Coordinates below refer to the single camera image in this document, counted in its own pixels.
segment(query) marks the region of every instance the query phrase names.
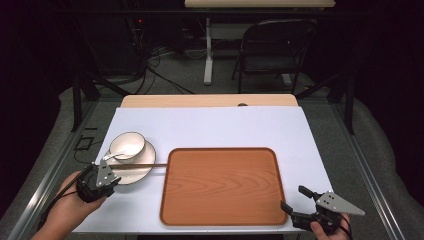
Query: desk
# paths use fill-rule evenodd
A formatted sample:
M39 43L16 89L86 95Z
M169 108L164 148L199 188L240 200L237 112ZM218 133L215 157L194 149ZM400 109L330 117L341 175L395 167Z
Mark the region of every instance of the desk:
M240 103L249 106L236 107ZM269 147L277 156L286 200L297 211L314 211L310 199L297 191L298 185L318 192L332 189L306 117L292 95L127 96L116 110L97 162L117 134L125 131L142 133L155 147L157 163L166 163L169 152L179 147ZM117 186L115 194L75 232L281 234L299 231L292 227L291 220L279 226L166 226L159 218L165 171L154 168L139 182Z
M187 8L324 8L334 7L334 0L186 0ZM204 84L212 83L212 39L241 39L249 25L241 26L222 24L218 25L218 31L212 32L210 18L206 19L206 66Z

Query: white tabletop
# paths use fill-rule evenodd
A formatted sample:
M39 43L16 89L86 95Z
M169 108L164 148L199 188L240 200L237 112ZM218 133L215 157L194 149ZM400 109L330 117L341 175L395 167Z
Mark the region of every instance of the white tabletop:
M298 192L299 185L316 192L332 189L301 107L118 108L96 162L116 136L129 131L143 134L152 143L157 163L166 163L168 154L175 148L271 148L277 156L286 201L298 212L315 211L314 202ZM159 217L165 171L155 168L139 182L115 187L115 193L74 232L253 234L299 231L292 227L290 219L281 226L166 226Z
M334 7L334 0L185 0L188 8Z

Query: wooden board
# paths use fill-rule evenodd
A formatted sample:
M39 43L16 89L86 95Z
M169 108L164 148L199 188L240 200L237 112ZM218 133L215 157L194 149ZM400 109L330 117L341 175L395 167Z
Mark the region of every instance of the wooden board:
M282 225L287 215L269 148L184 148L169 154L161 220L171 226Z
M187 8L334 7L334 0L185 0Z
M194 95L128 95L121 104L125 108L148 107L236 107L298 106L291 94L194 94Z

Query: handheld controller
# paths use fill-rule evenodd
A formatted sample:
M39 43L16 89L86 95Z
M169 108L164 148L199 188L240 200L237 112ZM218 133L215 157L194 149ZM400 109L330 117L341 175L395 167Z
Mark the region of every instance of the handheld controller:
M314 199L316 212L312 214L293 212L293 208L287 203L281 202L281 209L291 216L293 227L295 228L312 231L310 224L316 221L321 224L326 234L331 235L338 228L341 228L340 222L343 219L341 213L365 215L364 211L333 192L319 194L312 192L304 186L299 186L298 190L306 197Z
M108 174L112 177L111 181L98 185L99 167L95 164L91 164L84 169L84 172L77 179L77 192L78 196L84 202L93 202L104 196L110 197L115 191L113 188L118 185L121 178L116 176L110 171Z

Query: table leg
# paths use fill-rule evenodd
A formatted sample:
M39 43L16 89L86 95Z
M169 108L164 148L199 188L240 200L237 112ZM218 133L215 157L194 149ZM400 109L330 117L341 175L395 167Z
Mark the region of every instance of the table leg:
M210 18L206 18L206 66L205 78L203 83L210 85L212 83L212 39L211 39L211 22Z
M74 105L74 126L71 132L75 132L82 121L82 109L81 109L81 88L78 79L78 74L75 74L72 81L72 100Z

